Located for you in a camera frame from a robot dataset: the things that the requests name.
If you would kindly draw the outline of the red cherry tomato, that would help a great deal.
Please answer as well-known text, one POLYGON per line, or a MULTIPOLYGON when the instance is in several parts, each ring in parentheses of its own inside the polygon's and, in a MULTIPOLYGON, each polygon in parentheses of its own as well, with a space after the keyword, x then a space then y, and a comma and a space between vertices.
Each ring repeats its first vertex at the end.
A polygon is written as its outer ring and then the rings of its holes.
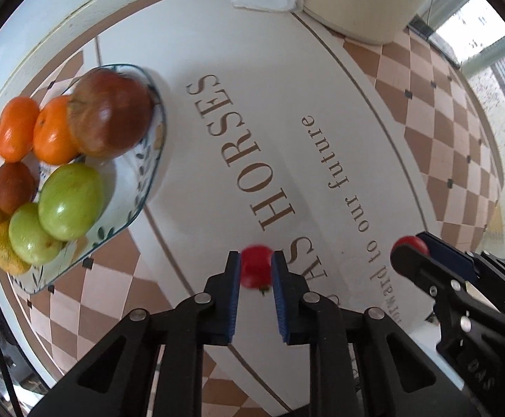
POLYGON ((271 257, 273 250, 265 245, 245 247, 240 253, 240 284, 264 295, 271 289, 271 257))
POLYGON ((403 246, 412 247, 415 251, 418 251, 423 255, 429 255, 430 253, 426 243, 415 235, 407 235, 401 237, 394 243, 391 251, 394 252, 397 248, 403 246))

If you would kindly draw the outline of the yellow orange fruit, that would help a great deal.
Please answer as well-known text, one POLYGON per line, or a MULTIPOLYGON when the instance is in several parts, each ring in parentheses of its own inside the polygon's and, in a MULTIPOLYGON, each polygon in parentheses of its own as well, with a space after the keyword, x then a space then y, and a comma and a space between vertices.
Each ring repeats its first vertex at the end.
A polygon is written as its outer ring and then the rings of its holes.
POLYGON ((13 250, 9 234, 9 221, 0 225, 0 268, 11 276, 19 276, 30 270, 31 264, 27 264, 13 250))

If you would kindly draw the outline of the green apple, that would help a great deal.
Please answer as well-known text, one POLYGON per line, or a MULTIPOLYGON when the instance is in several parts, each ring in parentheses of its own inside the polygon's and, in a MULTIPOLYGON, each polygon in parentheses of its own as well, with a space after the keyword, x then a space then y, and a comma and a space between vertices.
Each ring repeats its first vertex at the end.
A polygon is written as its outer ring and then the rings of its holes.
POLYGON ((41 226, 35 202, 25 203, 11 216, 8 235, 15 254, 32 265, 50 263, 64 247, 41 226))
POLYGON ((58 167, 38 199, 41 226, 60 241, 85 235, 104 208, 104 182, 93 167, 72 163, 58 167))

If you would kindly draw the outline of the orange tangerine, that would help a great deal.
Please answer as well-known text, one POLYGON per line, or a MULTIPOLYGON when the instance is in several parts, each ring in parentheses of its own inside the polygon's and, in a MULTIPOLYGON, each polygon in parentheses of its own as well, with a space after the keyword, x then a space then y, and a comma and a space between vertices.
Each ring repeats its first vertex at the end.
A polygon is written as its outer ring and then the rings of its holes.
POLYGON ((32 151, 38 115, 38 103, 30 97, 15 97, 2 109, 0 157, 5 162, 17 163, 32 151))
POLYGON ((67 124, 67 102, 70 96, 51 99, 40 110, 35 123, 33 151, 40 161, 52 166, 70 163, 79 154, 67 124))

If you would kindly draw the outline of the dark red apple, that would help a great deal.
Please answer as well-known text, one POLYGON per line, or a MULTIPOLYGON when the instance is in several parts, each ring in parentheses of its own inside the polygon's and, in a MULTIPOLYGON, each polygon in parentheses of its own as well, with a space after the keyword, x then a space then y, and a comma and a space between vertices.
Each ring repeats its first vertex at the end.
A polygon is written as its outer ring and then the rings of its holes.
POLYGON ((153 97, 138 79, 95 68, 67 98, 67 128, 79 153, 101 159, 125 154, 148 132, 153 97))

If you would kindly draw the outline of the checkered table mat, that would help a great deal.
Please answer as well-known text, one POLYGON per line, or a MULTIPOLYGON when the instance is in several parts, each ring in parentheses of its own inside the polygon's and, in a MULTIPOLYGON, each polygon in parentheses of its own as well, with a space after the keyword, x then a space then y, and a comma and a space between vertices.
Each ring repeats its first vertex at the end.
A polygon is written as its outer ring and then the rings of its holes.
POLYGON ((265 244, 344 308, 383 308, 430 356, 432 303, 388 263, 423 229, 474 248, 497 199, 470 97, 431 54, 427 104, 416 71, 305 14, 231 0, 24 0, 0 30, 0 112, 17 94, 47 101, 100 64, 146 70, 167 141, 139 216, 52 290, 2 297, 38 371, 59 380, 123 315, 158 312, 205 286, 230 251, 265 244))

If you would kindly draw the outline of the glass fruit plate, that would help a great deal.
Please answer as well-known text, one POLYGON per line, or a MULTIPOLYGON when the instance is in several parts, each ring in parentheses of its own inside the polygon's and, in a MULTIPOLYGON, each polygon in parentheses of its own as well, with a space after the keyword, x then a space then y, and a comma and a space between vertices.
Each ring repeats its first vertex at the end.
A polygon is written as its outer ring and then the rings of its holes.
MULTIPOLYGON (((153 97, 153 118, 148 132, 125 154, 112 159, 101 159, 79 153, 70 163, 84 163, 98 171, 104 182, 104 208, 90 230, 73 241, 61 241, 64 247, 58 256, 48 264, 32 265, 29 271, 19 276, 9 277, 20 289, 34 294, 53 283, 93 251, 110 241, 115 235, 127 228, 142 210, 153 184, 153 177, 160 162, 163 144, 166 138, 166 113, 159 91, 149 76, 140 67, 130 64, 113 64, 105 67, 117 73, 129 75, 140 80, 149 89, 153 97)), ((68 95, 80 77, 60 95, 68 95)), ((31 202, 38 204, 42 186, 49 176, 60 166, 40 162, 30 151, 20 162, 25 163, 35 182, 37 190, 31 202)), ((0 157, 0 167, 5 162, 0 157)))

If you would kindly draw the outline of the small brown-red fruit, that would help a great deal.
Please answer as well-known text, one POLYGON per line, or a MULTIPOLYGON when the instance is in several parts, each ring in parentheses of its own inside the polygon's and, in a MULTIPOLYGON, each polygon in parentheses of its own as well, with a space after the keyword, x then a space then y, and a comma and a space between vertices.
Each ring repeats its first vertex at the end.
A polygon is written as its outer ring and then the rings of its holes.
POLYGON ((35 197, 37 183, 25 163, 4 163, 0 167, 0 209, 13 215, 35 197))

